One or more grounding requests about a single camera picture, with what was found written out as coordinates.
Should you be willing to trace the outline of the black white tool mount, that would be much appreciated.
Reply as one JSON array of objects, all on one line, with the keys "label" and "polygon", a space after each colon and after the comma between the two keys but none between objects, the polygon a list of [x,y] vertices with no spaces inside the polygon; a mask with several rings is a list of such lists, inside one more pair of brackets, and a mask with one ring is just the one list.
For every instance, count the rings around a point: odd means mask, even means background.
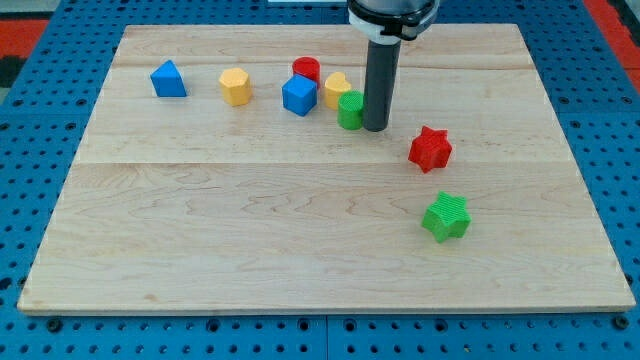
[{"label": "black white tool mount", "polygon": [[413,41],[437,17],[440,0],[348,0],[349,23],[370,41]]}]

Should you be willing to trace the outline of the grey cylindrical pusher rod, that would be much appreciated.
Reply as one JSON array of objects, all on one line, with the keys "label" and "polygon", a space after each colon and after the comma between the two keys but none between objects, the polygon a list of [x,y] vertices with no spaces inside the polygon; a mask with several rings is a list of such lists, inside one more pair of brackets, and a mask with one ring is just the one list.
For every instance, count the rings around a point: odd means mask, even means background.
[{"label": "grey cylindrical pusher rod", "polygon": [[387,128],[401,43],[370,41],[367,50],[362,126],[371,132]]}]

